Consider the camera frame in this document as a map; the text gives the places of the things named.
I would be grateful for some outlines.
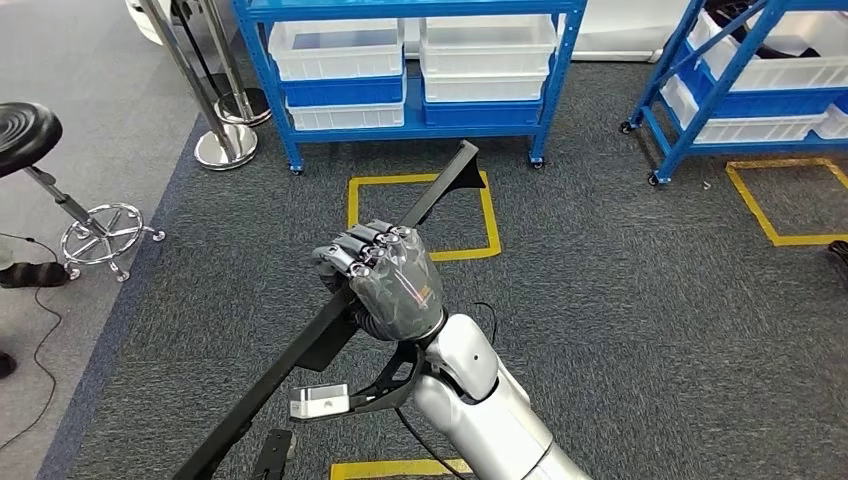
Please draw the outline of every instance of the black shoe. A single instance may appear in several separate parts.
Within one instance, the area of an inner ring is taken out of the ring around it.
[[[15,359],[9,354],[0,352],[0,380],[8,377],[18,367]]]
[[[0,271],[0,287],[59,287],[68,283],[71,276],[60,263],[16,263]]]

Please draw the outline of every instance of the black stool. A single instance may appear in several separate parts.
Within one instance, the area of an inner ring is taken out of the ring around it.
[[[62,124],[47,108],[34,103],[0,104],[0,178],[18,170],[25,171],[76,220],[65,230],[60,242],[67,259],[65,268],[72,280],[80,274],[73,268],[74,264],[108,263],[118,275],[118,281],[124,282],[130,274],[115,264],[115,259],[129,250],[142,233],[153,232],[153,240],[160,242],[165,239],[165,232],[144,225],[141,212],[132,205],[111,203],[86,210],[56,188],[56,179],[34,165],[59,143],[60,138]],[[131,226],[118,228],[123,214],[130,219]],[[109,217],[108,221],[98,220],[101,216]],[[79,245],[72,248],[74,242]]]

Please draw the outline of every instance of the chrome post base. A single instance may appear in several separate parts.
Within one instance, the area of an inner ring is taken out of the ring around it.
[[[259,88],[245,88],[244,93],[247,97],[247,103],[250,105],[250,110],[253,112],[253,117],[248,119],[241,117],[235,94],[229,92],[222,95],[214,105],[215,114],[222,122],[255,127],[271,118],[271,107],[268,106],[265,92]]]
[[[231,170],[238,168],[245,163],[253,160],[256,156],[256,145],[258,138],[256,132],[245,125],[229,125],[224,124],[224,132],[227,134],[226,139],[229,141],[235,152],[233,159],[227,158],[227,153],[218,143],[218,137],[213,132],[206,132],[197,146],[194,148],[194,158],[200,162],[204,168],[209,170]]]

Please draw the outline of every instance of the yellow floor tape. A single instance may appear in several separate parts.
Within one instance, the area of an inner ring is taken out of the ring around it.
[[[347,224],[353,226],[359,222],[359,187],[362,185],[391,185],[403,183],[431,183],[436,179],[436,173],[423,173],[416,175],[386,175],[376,177],[353,177],[348,184],[347,200]],[[483,248],[470,248],[464,250],[445,250],[431,252],[430,258],[434,262],[446,262],[450,260],[474,260],[478,258],[494,257],[501,253],[501,238],[498,234],[498,224],[495,221],[495,208],[492,204],[492,192],[489,189],[489,178],[486,172],[480,172],[486,188],[480,189],[480,206],[483,209],[483,223],[486,227],[488,245]]]
[[[742,196],[742,199],[745,201],[748,209],[751,210],[751,213],[753,213],[757,218],[757,222],[759,222],[760,227],[766,234],[766,237],[771,240],[771,243],[775,247],[827,245],[835,240],[848,239],[848,233],[823,235],[781,235],[777,233],[774,229],[774,225],[771,224],[771,221],[769,221],[768,217],[766,217],[766,214],[763,212],[760,204],[757,203],[754,196],[751,195],[751,191],[745,185],[745,182],[742,181],[742,177],[739,175],[737,170],[810,166],[827,168],[834,176],[836,176],[837,180],[839,180],[839,182],[848,189],[848,176],[846,176],[835,163],[826,158],[793,158],[785,160],[748,160],[743,162],[727,162],[725,171],[727,171],[730,181],[733,182],[733,185],[736,187],[739,195]]]
[[[446,460],[459,473],[471,473],[465,460]],[[390,460],[384,462],[336,463],[330,466],[330,480],[439,476],[450,472],[435,460]]]

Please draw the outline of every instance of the robotic arm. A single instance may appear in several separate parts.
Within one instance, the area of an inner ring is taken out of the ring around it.
[[[474,320],[445,314],[438,271],[416,230],[377,220],[355,225],[313,258],[331,289],[339,275],[349,279],[367,310],[356,315],[363,330],[423,351],[423,366],[413,369],[414,403],[477,478],[589,479],[554,443]],[[350,404],[344,385],[311,387],[295,391],[291,411],[311,420],[348,412]]]

